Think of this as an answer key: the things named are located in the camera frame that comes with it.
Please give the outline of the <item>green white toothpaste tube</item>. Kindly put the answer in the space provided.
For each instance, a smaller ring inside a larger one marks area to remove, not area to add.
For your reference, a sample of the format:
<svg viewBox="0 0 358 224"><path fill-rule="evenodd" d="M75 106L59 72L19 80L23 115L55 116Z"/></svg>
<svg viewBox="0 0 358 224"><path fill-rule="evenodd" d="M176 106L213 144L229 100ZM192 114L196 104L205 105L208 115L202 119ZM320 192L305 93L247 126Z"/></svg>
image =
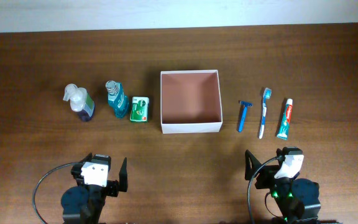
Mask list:
<svg viewBox="0 0 358 224"><path fill-rule="evenodd" d="M278 133L276 137L287 140L288 133L290 129L290 120L291 120L291 111L293 108L293 100L291 98L287 99L284 110L282 120L280 122L280 127L278 129Z"/></svg>

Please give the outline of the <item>clear foaming soap pump bottle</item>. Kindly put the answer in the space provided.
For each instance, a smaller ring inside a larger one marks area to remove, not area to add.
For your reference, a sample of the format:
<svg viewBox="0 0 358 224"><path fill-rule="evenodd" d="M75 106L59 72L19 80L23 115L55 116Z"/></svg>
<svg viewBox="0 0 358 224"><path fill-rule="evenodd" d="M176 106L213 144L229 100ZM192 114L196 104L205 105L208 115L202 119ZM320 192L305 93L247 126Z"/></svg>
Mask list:
<svg viewBox="0 0 358 224"><path fill-rule="evenodd" d="M63 101L70 101L70 108L84 122L90 121L94 116L95 103L90 94L83 87L71 83L65 87Z"/></svg>

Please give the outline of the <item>blue disposable razor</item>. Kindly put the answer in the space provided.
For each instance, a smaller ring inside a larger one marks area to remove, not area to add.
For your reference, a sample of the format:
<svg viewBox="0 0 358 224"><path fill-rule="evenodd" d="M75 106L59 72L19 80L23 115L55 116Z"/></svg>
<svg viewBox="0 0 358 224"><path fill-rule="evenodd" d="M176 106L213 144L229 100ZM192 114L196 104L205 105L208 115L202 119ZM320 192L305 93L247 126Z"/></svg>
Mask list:
<svg viewBox="0 0 358 224"><path fill-rule="evenodd" d="M242 111L241 111L241 116L240 116L240 119L239 119L239 124L238 124L237 131L239 133L241 133L242 130L244 129L244 123L245 123L245 120L246 120L247 109L252 107L253 104L250 103L250 102L246 102L246 101L239 101L239 104L242 107Z"/></svg>

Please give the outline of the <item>blue white toothbrush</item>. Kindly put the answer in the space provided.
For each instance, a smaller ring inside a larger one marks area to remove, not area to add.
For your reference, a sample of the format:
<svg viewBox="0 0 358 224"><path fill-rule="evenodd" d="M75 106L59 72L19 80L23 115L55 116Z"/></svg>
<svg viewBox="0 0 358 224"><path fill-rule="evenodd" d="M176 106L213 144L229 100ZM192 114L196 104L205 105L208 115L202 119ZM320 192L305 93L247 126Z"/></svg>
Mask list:
<svg viewBox="0 0 358 224"><path fill-rule="evenodd" d="M263 138L264 129L265 129L265 119L267 114L267 100L271 97L272 90L270 88L265 88L263 95L262 95L262 112L261 112L261 119L260 119L260 129L259 129L259 139Z"/></svg>

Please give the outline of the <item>teal mouthwash bottle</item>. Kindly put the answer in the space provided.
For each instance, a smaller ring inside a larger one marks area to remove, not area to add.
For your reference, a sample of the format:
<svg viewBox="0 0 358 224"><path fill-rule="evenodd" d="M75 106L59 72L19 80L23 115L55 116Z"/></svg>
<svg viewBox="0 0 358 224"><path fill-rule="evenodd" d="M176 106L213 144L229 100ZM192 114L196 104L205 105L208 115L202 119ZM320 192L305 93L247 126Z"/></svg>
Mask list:
<svg viewBox="0 0 358 224"><path fill-rule="evenodd" d="M123 85L113 80L107 81L108 105L114 110L117 118L123 118L129 110L129 100L124 93Z"/></svg>

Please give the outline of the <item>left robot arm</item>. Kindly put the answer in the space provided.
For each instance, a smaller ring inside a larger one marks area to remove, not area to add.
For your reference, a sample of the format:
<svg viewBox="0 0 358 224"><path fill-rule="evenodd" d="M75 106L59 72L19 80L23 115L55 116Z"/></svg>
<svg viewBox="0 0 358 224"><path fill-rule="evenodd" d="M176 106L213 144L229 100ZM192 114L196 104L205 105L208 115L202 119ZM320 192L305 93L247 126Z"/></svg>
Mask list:
<svg viewBox="0 0 358 224"><path fill-rule="evenodd" d="M111 157L88 154L71 168L76 186L61 197L64 223L95 224L99 222L107 197L117 197L128 190L127 159L118 180L109 180Z"/></svg>

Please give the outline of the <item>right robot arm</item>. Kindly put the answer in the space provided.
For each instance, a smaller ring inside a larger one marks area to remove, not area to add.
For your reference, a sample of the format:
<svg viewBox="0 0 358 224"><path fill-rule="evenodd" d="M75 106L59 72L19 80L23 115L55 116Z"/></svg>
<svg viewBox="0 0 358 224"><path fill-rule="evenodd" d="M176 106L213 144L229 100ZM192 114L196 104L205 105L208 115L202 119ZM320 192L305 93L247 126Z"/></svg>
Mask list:
<svg viewBox="0 0 358 224"><path fill-rule="evenodd" d="M257 189L268 189L281 216L273 223L319 223L319 184L298 176L303 164L303 151L297 147L277 149L276 156L261 163L249 150L245 152L247 180L247 207L249 218L255 222L250 202L251 185Z"/></svg>

